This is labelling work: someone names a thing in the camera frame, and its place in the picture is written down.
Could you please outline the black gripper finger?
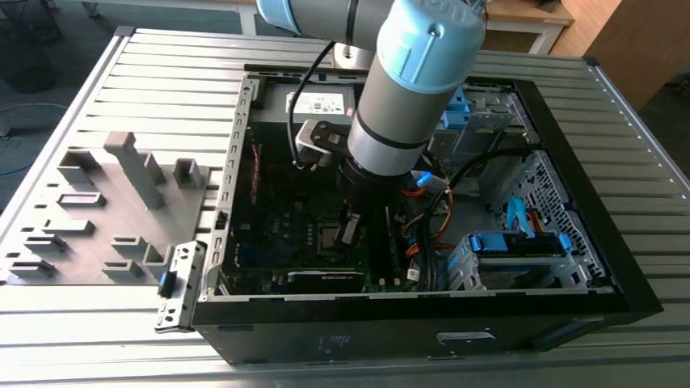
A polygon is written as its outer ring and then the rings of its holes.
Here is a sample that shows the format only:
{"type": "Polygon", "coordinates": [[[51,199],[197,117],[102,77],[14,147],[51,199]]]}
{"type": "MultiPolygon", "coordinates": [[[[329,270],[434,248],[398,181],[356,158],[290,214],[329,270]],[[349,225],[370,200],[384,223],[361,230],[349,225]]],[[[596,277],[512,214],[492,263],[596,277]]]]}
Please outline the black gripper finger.
{"type": "Polygon", "coordinates": [[[372,206],[344,204],[338,214],[338,243],[356,245],[373,216],[372,206]]]}

